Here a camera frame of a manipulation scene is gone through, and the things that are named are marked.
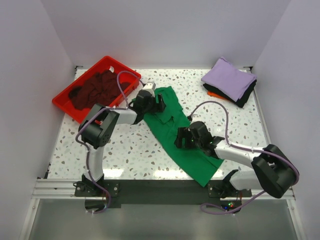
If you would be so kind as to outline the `green t shirt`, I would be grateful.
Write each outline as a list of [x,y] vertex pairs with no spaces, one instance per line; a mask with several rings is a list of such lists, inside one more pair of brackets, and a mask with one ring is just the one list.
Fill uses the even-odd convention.
[[200,186],[205,187],[223,163],[222,159],[206,156],[199,148],[187,148],[189,141],[180,137],[179,129],[190,126],[187,116],[172,87],[159,87],[155,94],[162,96],[164,112],[144,115],[152,134],[169,157]]

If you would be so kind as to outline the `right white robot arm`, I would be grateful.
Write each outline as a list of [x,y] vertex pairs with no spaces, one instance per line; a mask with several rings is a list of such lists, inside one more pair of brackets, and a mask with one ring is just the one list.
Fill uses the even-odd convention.
[[196,148],[208,157],[251,168],[250,171],[232,170],[223,179],[223,192],[230,197],[241,190],[256,189],[280,199],[299,180],[297,168],[276,145],[263,148],[236,145],[225,137],[213,136],[202,121],[179,127],[174,144],[179,149]]

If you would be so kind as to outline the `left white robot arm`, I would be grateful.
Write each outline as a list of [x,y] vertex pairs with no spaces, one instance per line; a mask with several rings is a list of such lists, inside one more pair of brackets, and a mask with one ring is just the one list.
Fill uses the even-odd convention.
[[140,90],[127,108],[95,104],[78,128],[77,143],[86,148],[85,170],[75,182],[77,197],[108,197],[104,184],[103,155],[117,125],[137,125],[146,114],[162,113],[166,104],[161,94]]

